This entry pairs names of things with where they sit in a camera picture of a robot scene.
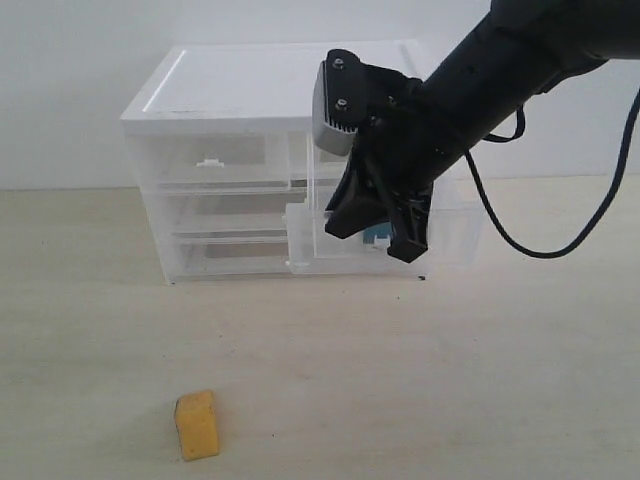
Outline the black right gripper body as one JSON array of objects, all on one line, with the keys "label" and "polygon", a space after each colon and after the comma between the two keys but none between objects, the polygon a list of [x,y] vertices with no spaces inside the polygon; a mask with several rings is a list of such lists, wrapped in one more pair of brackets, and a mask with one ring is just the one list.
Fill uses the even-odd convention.
[{"label": "black right gripper body", "polygon": [[344,124],[357,129],[344,173],[350,200],[379,200],[381,191],[420,198],[462,156],[453,127],[419,77],[348,62],[344,100]]}]

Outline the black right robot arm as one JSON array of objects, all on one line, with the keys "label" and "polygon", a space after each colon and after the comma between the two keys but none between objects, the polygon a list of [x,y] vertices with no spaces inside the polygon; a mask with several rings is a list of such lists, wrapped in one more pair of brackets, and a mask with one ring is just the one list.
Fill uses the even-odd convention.
[{"label": "black right robot arm", "polygon": [[639,55],[635,1],[495,1],[426,79],[332,49],[314,86],[315,145],[347,160],[327,204],[339,239],[389,223],[388,254],[406,263],[428,248],[435,180],[495,128],[564,80]]}]

